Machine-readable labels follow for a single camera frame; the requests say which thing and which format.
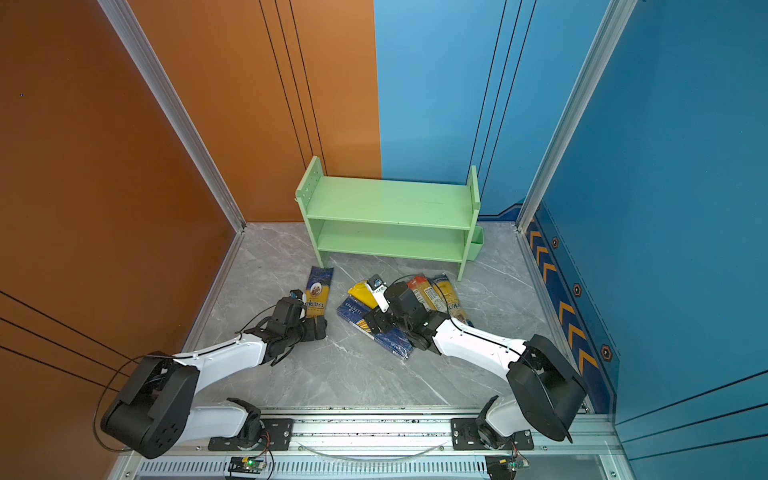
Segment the green plastic bin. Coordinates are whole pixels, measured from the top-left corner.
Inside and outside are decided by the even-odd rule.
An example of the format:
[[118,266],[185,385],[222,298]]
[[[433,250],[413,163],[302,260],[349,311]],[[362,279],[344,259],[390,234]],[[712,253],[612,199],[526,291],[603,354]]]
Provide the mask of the green plastic bin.
[[469,244],[467,260],[474,260],[478,257],[484,242],[485,237],[483,236],[482,227],[475,227],[475,232],[472,234],[472,242]]

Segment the spaghetti package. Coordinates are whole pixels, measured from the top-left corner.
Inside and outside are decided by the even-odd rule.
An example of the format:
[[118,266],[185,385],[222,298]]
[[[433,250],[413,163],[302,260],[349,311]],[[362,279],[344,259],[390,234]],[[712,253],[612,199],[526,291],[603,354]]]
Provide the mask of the spaghetti package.
[[427,309],[427,311],[439,310],[443,313],[448,313],[448,307],[437,294],[432,285],[429,284],[429,280],[423,275],[416,275],[408,281],[408,287],[419,299],[419,302]]
[[347,293],[349,295],[354,296],[361,302],[365,303],[365,305],[368,308],[374,309],[378,306],[378,303],[376,303],[376,299],[373,298],[373,295],[366,288],[365,282],[355,283],[355,285],[352,288],[350,288]]
[[310,279],[306,281],[306,316],[325,315],[328,292],[331,290],[333,268],[313,266]]
[[398,328],[393,328],[387,333],[377,333],[376,335],[373,335],[368,323],[363,319],[371,309],[363,302],[357,300],[354,296],[348,296],[346,300],[344,300],[344,303],[339,305],[339,308],[336,309],[336,311],[342,318],[352,323],[368,337],[372,338],[374,342],[383,346],[400,359],[407,360],[408,356],[413,351],[413,345],[411,345],[408,337]]
[[432,285],[437,286],[438,290],[445,296],[445,301],[448,303],[448,312],[451,316],[459,322],[471,326],[472,324],[467,318],[467,312],[464,311],[461,303],[458,301],[458,295],[456,295],[456,291],[453,290],[453,285],[451,285],[451,281],[448,280],[448,276],[443,273],[442,275],[430,278],[429,282]]

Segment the metal vent grille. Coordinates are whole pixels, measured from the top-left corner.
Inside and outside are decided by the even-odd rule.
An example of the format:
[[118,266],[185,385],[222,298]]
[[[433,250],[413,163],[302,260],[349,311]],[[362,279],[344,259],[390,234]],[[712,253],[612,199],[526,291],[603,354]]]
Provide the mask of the metal vent grille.
[[205,476],[227,473],[229,457],[167,457],[157,460],[144,460],[139,467],[142,476],[175,476],[180,473]]
[[[137,476],[211,477],[227,475],[229,456],[166,457],[143,460]],[[272,463],[268,461],[267,471]],[[412,462],[349,462],[306,456],[276,458],[273,480],[312,478],[488,478],[485,458],[480,455],[442,456]]]

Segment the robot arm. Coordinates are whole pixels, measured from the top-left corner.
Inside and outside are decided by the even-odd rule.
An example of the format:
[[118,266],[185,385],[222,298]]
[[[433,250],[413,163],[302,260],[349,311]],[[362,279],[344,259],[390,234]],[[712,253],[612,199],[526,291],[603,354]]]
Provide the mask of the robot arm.
[[507,339],[449,314],[427,312],[405,282],[387,287],[375,275],[366,287],[379,304],[366,317],[374,333],[397,326],[417,348],[462,358],[507,379],[514,395],[490,399],[476,419],[488,447],[499,449],[511,435],[528,429],[571,440],[568,428],[588,389],[550,340],[539,335],[529,341]]
[[189,353],[145,356],[101,419],[101,429],[146,458],[177,442],[233,437],[249,449],[261,438],[260,410],[240,399],[192,407],[203,388],[242,369],[277,364],[300,342],[326,337],[324,317],[304,318],[301,292],[277,302],[257,326]]

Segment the green shelf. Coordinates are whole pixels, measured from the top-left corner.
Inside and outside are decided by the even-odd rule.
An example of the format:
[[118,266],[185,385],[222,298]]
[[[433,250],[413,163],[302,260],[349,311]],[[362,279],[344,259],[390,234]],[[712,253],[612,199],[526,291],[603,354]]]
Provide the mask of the green shelf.
[[296,201],[320,266],[329,252],[458,263],[472,246],[480,195],[477,171],[466,185],[326,177],[313,157]]
[[327,221],[320,231],[317,249],[461,263],[464,233],[441,228]]
[[464,185],[323,177],[306,215],[319,220],[472,228]]

